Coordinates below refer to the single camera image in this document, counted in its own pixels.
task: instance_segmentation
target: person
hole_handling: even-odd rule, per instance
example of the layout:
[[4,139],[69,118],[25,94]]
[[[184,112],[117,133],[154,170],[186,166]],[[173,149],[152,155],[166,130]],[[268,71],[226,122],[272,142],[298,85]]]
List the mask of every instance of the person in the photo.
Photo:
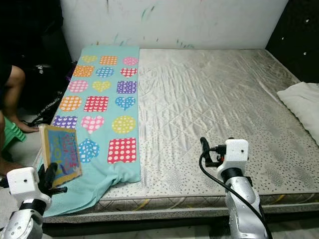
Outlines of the person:
[[4,117],[15,123],[23,132],[38,131],[24,124],[17,117],[17,106],[20,94],[25,83],[25,74],[17,66],[6,64],[0,56],[0,174],[6,175],[9,171],[22,166],[17,163],[7,162],[3,159],[1,150],[4,144],[5,121]]

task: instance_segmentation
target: gray mattress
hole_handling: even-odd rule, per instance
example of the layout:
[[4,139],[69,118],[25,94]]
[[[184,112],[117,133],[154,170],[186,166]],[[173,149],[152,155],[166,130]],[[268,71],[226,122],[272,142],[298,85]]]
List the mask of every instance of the gray mattress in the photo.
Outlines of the gray mattress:
[[198,167],[202,136],[248,140],[246,176],[266,212],[319,210],[319,148],[276,95],[298,82],[266,50],[141,49],[141,181],[45,222],[226,215],[223,188]]

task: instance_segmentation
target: person's leg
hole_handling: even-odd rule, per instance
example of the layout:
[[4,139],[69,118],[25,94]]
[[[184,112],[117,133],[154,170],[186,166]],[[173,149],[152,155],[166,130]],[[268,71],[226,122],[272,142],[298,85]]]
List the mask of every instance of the person's leg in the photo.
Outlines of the person's leg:
[[1,150],[4,144],[4,128],[5,121],[2,111],[0,111],[0,175],[6,175],[9,171],[17,168],[22,168],[20,164],[7,162],[2,158]]
[[12,122],[16,124],[23,132],[36,132],[37,128],[31,128],[21,122],[17,115],[16,109],[20,94],[22,92],[25,83],[25,74],[17,66],[12,66],[11,74],[7,82],[5,83],[6,92],[3,97],[3,113]]

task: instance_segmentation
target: green stool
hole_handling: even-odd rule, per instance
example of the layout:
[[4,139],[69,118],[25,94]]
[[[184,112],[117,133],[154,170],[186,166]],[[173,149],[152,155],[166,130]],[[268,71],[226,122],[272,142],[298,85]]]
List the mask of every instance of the green stool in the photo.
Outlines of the green stool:
[[19,129],[15,123],[9,121],[6,117],[4,117],[5,127],[4,127],[4,145],[2,150],[13,140],[13,138],[17,138],[21,142],[25,141],[25,135],[22,133],[21,129]]

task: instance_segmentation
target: purple square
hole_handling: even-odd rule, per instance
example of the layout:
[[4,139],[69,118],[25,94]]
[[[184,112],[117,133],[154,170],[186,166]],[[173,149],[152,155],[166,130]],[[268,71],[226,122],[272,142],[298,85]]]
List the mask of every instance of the purple square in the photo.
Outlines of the purple square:
[[56,116],[52,125],[61,128],[75,128],[77,120],[77,116]]
[[118,94],[134,94],[136,93],[136,81],[119,81],[116,93]]

